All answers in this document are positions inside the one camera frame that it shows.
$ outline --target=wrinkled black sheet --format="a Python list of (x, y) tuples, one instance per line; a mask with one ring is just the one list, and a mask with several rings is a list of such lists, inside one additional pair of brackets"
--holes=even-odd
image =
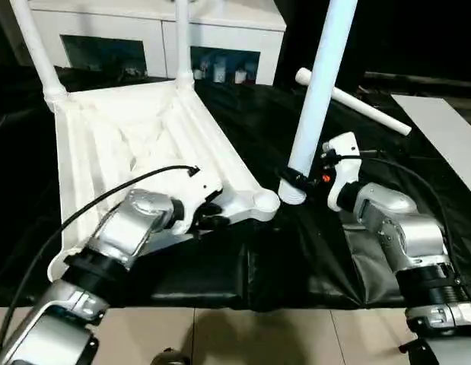
[[(61, 70), (60, 75), (70, 91), (129, 83), (84, 71)], [(32, 69), (0, 68), (0, 304), (8, 302), (24, 265), (59, 225), (54, 121), (40, 91)], [(277, 169), (287, 162), (304, 89), (201, 82), (196, 92), (261, 185), (276, 190)], [(392, 100), (378, 104), (412, 125)], [(349, 130), (361, 149), (385, 150), (438, 191), (450, 216), (457, 261), (471, 288), (467, 187), (417, 128), (404, 138), (332, 103), (322, 140)], [(400, 171), (364, 162), (361, 178), (401, 190), (421, 211), (438, 213), (428, 192)], [(29, 299), (46, 286), (45, 267), (53, 255), (51, 250), (44, 256), (27, 291)], [(241, 222), (139, 259), (128, 295), (118, 303), (254, 310), (402, 304), (377, 242), (366, 233), (343, 231), (338, 215), (326, 207), (324, 188), (303, 205), (283, 205), (272, 222)]]

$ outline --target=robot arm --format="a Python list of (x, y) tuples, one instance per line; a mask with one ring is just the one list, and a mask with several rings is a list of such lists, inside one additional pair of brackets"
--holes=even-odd
[[(325, 156), (358, 155), (353, 133), (334, 138), (323, 150)], [(359, 182), (360, 160), (341, 160), (334, 167), (328, 206), (350, 211), (378, 238), (404, 296), (408, 327), (419, 336), (402, 351), (414, 363), (471, 363), (471, 337), (462, 337), (471, 334), (471, 301), (450, 262), (438, 222), (420, 214), (409, 196)]]
[(156, 233), (185, 233), (193, 212), (221, 184), (198, 171), (186, 201), (133, 189), (103, 218), (86, 246), (66, 259), (69, 267), (54, 281), (0, 353), (0, 365), (88, 365), (98, 340), (88, 325), (99, 325), (109, 303), (125, 288), (127, 275)]

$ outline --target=floor tile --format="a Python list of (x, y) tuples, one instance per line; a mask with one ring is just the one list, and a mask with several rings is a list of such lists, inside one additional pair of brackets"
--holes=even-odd
[(332, 310), (345, 365), (409, 365), (398, 346), (415, 339), (404, 309)]
[(329, 310), (197, 309), (193, 365), (343, 365)]
[[(19, 309), (14, 325), (27, 309)], [(94, 365), (150, 365), (166, 348), (191, 357), (194, 309), (125, 308), (111, 309), (96, 328), (100, 348)], [(5, 309), (0, 309), (0, 323)]]

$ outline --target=white plastic chair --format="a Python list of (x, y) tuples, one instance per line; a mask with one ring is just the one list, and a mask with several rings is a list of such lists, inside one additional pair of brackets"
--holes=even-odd
[[(120, 183), (180, 163), (196, 165), (222, 181), (223, 192), (215, 202), (231, 223), (272, 219), (280, 204), (277, 195), (255, 180), (194, 91), (188, 0), (176, 3), (175, 81), (75, 93), (61, 85), (27, 0), (11, 0), (11, 4), (43, 83), (44, 99), (55, 114), (63, 220)], [(186, 173), (171, 171), (137, 186), (176, 198), (186, 189), (187, 180)], [(50, 280), (60, 277), (66, 269), (65, 256), (85, 244), (100, 219), (125, 194), (119, 192), (92, 208), (63, 233), (62, 251), (48, 267)], [(188, 238), (164, 239), (174, 243)]]

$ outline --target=white tube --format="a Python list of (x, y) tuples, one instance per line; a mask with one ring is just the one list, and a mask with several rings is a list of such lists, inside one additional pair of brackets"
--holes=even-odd
[[(313, 75), (304, 99), (294, 139), (289, 167), (308, 176), (317, 150), (321, 129), (336, 76), (340, 69), (343, 51), (347, 43), (358, 0), (330, 0), (320, 45), (313, 64)], [(289, 185), (285, 180), (279, 184), (279, 197), (288, 204), (301, 204), (306, 194)]]
[(30, 57), (34, 66), (36, 66), (37, 74), (43, 83), (44, 100), (49, 108), (53, 110), (54, 102), (66, 97), (68, 93), (59, 82), (54, 66), (47, 56), (27, 0), (11, 0), (10, 3), (29, 49)]
[(176, 0), (177, 76), (180, 87), (193, 87), (189, 37), (189, 0)]
[[(300, 68), (296, 74), (296, 82), (301, 85), (308, 85), (311, 79), (311, 71), (307, 68)], [(333, 88), (332, 98), (336, 101), (339, 101), (343, 105), (348, 106), (350, 109), (359, 112), (360, 114), (375, 120), (376, 122), (385, 125), (387, 128), (402, 134), (408, 135), (411, 132), (411, 127), (400, 122), (397, 119), (394, 119), (392, 116), (388, 116), (386, 113), (382, 113), (380, 110), (373, 108), (370, 105), (360, 101), (356, 97), (353, 97), (350, 94), (347, 94), (345, 91), (338, 89), (337, 87)]]

